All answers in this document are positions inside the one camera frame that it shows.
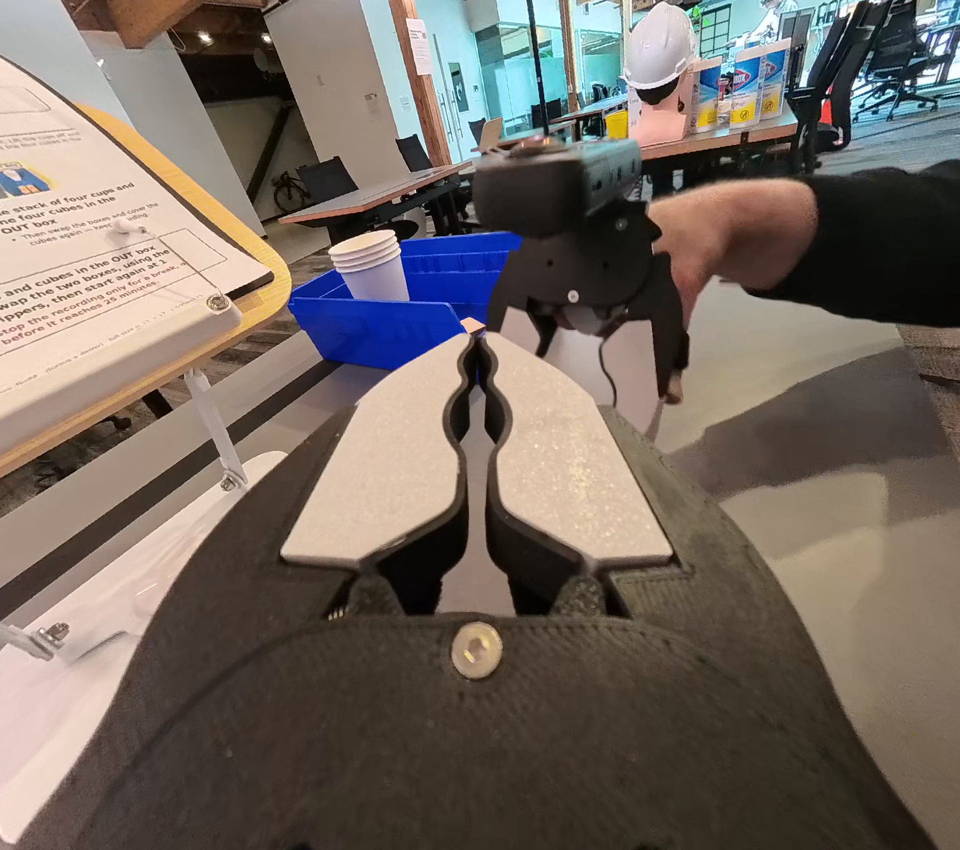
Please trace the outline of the white wipes canister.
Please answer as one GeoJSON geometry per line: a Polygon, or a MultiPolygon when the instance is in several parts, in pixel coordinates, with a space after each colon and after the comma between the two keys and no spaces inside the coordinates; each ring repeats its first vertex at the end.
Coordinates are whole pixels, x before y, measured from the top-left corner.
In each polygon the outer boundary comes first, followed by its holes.
{"type": "Polygon", "coordinates": [[[791,50],[791,39],[769,43],[760,59],[760,112],[762,122],[778,117],[784,108],[786,71],[791,50]]]}
{"type": "Polygon", "coordinates": [[[714,56],[699,60],[694,69],[690,127],[696,134],[712,132],[717,128],[724,86],[724,63],[724,56],[714,56]]]}
{"type": "Polygon", "coordinates": [[[755,46],[735,56],[730,87],[730,129],[743,130],[760,121],[763,97],[764,48],[755,46]]]}

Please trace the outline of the white paper notice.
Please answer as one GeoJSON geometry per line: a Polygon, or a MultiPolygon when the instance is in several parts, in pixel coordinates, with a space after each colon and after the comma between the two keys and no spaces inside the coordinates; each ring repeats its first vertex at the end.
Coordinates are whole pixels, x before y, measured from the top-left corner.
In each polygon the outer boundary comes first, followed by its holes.
{"type": "Polygon", "coordinates": [[[409,36],[415,73],[418,76],[432,76],[434,73],[434,64],[426,23],[418,18],[407,18],[405,24],[409,36]]]}

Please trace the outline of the wooden top office desk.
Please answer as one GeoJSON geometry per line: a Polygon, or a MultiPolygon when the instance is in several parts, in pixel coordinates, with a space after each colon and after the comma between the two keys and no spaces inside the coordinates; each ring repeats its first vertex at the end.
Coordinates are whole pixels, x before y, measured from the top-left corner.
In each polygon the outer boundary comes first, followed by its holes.
{"type": "Polygon", "coordinates": [[[790,151],[797,141],[799,124],[791,113],[744,127],[724,126],[694,133],[678,141],[640,148],[642,173],[684,170],[691,164],[726,156],[742,165],[751,155],[774,148],[790,151]]]}
{"type": "Polygon", "coordinates": [[[331,244],[358,236],[417,208],[443,200],[472,174],[464,161],[408,174],[393,183],[366,186],[279,218],[281,224],[324,228],[331,244]]]}

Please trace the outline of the black tape strip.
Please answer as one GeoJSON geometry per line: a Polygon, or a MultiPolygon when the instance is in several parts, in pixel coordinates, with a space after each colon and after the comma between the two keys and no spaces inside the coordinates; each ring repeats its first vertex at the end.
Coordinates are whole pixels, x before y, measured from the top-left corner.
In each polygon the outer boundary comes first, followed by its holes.
{"type": "MultiPolygon", "coordinates": [[[[249,461],[296,445],[273,436],[341,364],[309,352],[254,360],[211,390],[228,436],[249,461]]],[[[189,405],[149,425],[99,460],[2,518],[2,621],[20,625],[219,483],[212,439],[189,405]]]]}

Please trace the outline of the instruction sheet on wooden stand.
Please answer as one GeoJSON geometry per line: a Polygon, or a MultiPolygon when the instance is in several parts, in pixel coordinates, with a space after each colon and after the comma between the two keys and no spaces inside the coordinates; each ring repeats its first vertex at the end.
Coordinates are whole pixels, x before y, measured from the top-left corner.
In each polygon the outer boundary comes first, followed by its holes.
{"type": "Polygon", "coordinates": [[[39,616],[2,625],[2,841],[15,844],[76,764],[112,703],[148,623],[176,575],[224,517],[282,459],[252,459],[250,479],[203,368],[271,320],[289,299],[289,270],[212,196],[129,126],[76,106],[216,228],[270,268],[273,280],[233,303],[222,294],[62,362],[44,352],[2,357],[2,474],[76,436],[175,377],[220,460],[219,483],[116,556],[39,616]]]}

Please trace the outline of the pink mannequin head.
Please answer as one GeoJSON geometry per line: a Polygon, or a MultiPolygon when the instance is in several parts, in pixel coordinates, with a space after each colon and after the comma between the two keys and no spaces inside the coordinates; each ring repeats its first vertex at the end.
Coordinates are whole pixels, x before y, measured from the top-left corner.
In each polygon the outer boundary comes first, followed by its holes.
{"type": "Polygon", "coordinates": [[[628,137],[641,147],[682,139],[690,121],[691,78],[682,74],[650,89],[628,87],[628,137]]]}

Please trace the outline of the white hard hat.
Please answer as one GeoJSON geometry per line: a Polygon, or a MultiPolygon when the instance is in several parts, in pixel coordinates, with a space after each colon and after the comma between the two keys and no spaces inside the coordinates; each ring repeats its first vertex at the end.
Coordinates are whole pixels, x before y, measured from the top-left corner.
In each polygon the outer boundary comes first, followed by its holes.
{"type": "Polygon", "coordinates": [[[698,55],[688,15],[660,2],[630,32],[624,77],[633,89],[654,90],[678,79],[698,55]]]}

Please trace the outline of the bicycle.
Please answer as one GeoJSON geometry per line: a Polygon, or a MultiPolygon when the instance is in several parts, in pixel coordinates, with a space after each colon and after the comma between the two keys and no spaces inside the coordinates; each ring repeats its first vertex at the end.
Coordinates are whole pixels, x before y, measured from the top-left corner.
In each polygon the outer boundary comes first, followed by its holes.
{"type": "Polygon", "coordinates": [[[298,213],[310,206],[306,187],[291,172],[282,172],[271,183],[273,204],[279,216],[298,213]]]}

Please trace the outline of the blue plastic bin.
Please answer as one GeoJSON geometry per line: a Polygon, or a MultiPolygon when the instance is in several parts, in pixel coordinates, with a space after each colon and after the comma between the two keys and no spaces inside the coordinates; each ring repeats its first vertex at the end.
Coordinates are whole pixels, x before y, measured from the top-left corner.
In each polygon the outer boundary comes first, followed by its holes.
{"type": "Polygon", "coordinates": [[[508,254],[522,240],[509,232],[430,237],[400,243],[408,302],[355,300],[331,269],[294,289],[288,308],[328,361],[394,370],[484,325],[508,254]]]}

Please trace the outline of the person's right hand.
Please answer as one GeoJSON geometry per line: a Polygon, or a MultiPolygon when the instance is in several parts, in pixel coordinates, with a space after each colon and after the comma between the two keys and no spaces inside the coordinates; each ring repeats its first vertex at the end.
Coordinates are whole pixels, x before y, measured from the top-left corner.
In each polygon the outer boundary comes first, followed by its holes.
{"type": "Polygon", "coordinates": [[[754,291],[784,281],[819,225],[814,192],[796,179],[703,186],[654,200],[648,217],[660,233],[654,251],[670,259],[685,329],[714,278],[754,291]]]}

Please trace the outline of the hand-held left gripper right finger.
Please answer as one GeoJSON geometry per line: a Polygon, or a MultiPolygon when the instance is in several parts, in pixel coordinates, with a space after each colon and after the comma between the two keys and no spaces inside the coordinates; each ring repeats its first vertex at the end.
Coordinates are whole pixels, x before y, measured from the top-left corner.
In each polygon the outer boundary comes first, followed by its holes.
{"type": "Polygon", "coordinates": [[[486,548],[517,615],[547,614],[571,580],[660,570],[672,547],[592,396],[498,333],[478,345],[485,428],[486,548]]]}

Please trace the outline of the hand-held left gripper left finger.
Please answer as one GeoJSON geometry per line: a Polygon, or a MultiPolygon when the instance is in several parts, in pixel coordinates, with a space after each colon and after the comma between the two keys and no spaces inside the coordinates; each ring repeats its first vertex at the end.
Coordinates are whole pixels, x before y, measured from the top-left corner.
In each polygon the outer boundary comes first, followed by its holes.
{"type": "Polygon", "coordinates": [[[402,365],[354,406],[280,548],[289,564],[378,574],[409,615],[433,614],[469,541],[462,440],[476,340],[458,334],[402,365]]]}

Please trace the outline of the person's right forearm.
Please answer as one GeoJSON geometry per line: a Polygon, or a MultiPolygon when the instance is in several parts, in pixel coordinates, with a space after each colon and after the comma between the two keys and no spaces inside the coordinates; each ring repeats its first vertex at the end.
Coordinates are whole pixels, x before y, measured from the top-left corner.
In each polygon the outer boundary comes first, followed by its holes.
{"type": "Polygon", "coordinates": [[[815,235],[786,277],[751,295],[880,323],[959,326],[959,161],[803,182],[815,235]]]}

